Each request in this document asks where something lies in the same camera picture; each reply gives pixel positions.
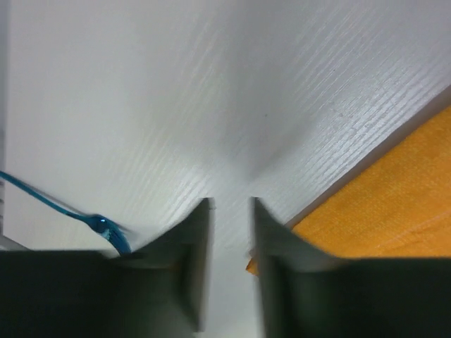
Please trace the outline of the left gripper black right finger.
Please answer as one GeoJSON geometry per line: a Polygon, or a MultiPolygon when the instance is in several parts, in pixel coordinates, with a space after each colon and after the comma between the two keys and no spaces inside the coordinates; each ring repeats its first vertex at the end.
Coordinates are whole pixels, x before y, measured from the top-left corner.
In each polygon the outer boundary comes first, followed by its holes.
{"type": "Polygon", "coordinates": [[[340,258],[252,199],[266,337],[449,337],[449,258],[340,258]]]}

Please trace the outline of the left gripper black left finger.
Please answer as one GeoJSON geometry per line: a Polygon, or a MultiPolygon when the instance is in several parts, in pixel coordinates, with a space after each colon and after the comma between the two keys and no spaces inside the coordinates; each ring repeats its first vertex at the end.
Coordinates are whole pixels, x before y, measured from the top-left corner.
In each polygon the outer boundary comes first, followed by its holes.
{"type": "Polygon", "coordinates": [[[1,252],[2,337],[194,337],[204,328],[210,198],[142,248],[1,252]]]}

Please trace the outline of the blue metal fork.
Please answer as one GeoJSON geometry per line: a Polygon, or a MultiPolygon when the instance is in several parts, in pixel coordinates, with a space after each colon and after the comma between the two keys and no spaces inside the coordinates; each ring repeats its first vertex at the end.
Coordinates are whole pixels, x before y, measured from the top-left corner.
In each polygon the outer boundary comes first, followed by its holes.
{"type": "Polygon", "coordinates": [[[39,192],[34,187],[4,171],[1,171],[1,179],[14,185],[58,213],[86,224],[93,232],[96,232],[108,241],[120,256],[132,253],[129,241],[124,233],[124,228],[107,217],[99,214],[84,214],[58,205],[55,201],[46,197],[44,193],[39,192]]]}

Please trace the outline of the orange cartoon mouse placemat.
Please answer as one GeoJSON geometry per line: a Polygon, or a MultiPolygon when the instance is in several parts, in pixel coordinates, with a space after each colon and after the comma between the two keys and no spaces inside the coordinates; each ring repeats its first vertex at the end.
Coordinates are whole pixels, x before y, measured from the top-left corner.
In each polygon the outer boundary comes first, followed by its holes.
{"type": "Polygon", "coordinates": [[[450,257],[450,108],[283,234],[338,258],[450,257]]]}

